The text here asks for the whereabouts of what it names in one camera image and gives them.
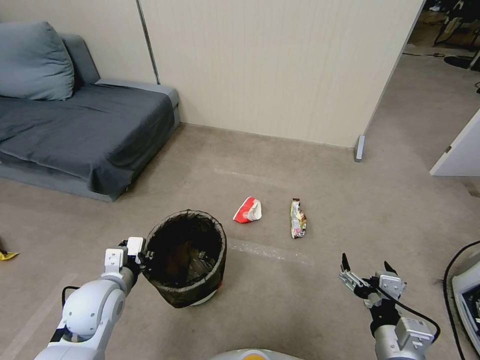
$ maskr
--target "black mesh trash bin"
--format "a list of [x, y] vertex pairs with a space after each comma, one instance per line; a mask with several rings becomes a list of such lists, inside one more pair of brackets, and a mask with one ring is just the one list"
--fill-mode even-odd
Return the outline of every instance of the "black mesh trash bin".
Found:
[[227, 237], [203, 211], [176, 212], [152, 229], [146, 240], [143, 275], [175, 308], [208, 300], [222, 284]]

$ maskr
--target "gray sofa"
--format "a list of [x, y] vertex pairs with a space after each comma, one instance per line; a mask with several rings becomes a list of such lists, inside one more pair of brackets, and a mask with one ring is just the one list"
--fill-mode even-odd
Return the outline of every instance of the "gray sofa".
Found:
[[167, 86], [101, 79], [84, 40], [61, 37], [74, 94], [0, 96], [0, 177], [112, 202], [179, 126], [179, 96]]

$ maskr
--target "gray carpet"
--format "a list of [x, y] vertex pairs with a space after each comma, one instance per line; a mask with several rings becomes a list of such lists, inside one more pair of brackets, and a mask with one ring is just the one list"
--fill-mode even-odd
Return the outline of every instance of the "gray carpet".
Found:
[[[183, 125], [112, 204], [0, 179], [0, 236], [21, 253], [0, 263], [1, 360], [32, 359], [48, 343], [62, 281], [96, 279], [106, 247], [146, 237], [187, 208], [225, 228], [223, 286], [202, 306], [174, 309], [141, 278], [107, 359], [208, 359], [245, 347], [373, 359], [370, 314], [338, 279], [342, 252], [365, 277], [388, 260], [408, 282], [402, 300], [442, 326], [428, 359], [457, 358], [439, 279], [456, 250], [478, 240], [480, 199], [457, 178], [428, 171], [477, 110], [477, 81], [440, 59], [404, 56], [362, 163], [350, 149]], [[263, 218], [235, 223], [247, 196], [262, 202]], [[292, 197], [308, 218], [306, 236], [295, 240]]]

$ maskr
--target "snack wrapper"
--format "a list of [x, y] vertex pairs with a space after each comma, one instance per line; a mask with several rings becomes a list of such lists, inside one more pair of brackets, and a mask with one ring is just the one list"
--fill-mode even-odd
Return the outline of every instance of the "snack wrapper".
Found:
[[233, 217], [238, 223], [250, 223], [262, 217], [262, 204], [253, 196], [249, 196], [238, 208]]
[[290, 206], [291, 237], [302, 238], [307, 228], [307, 217], [300, 208], [300, 199], [293, 198]]

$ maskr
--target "gray pillow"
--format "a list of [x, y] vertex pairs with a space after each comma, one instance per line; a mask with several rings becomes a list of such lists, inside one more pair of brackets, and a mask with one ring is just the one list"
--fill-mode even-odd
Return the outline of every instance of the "gray pillow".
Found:
[[65, 100], [74, 82], [69, 53], [48, 22], [0, 23], [0, 96]]

